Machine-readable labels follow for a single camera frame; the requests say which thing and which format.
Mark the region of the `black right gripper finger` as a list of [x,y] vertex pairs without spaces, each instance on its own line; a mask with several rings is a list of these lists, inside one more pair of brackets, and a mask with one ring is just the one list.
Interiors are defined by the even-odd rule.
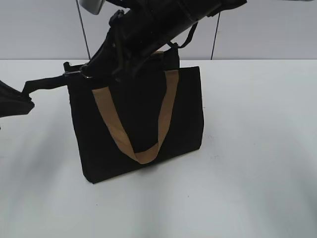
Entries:
[[102,46],[85,66],[85,77],[101,79],[110,77],[119,83],[129,82],[127,62],[129,52],[119,32],[108,32]]
[[140,71],[142,65],[154,52],[143,54],[127,47],[110,47],[113,66],[110,70],[110,80],[117,82],[132,81]]

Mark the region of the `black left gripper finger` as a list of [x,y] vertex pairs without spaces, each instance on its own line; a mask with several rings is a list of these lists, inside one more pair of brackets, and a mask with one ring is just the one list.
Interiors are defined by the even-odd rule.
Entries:
[[0,116],[27,115],[34,108],[31,98],[0,82]]

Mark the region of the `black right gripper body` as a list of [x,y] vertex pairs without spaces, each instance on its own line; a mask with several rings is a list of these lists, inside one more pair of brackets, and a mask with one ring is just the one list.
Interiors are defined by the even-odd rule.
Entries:
[[146,58],[198,22],[182,0],[134,0],[112,17],[123,55]]

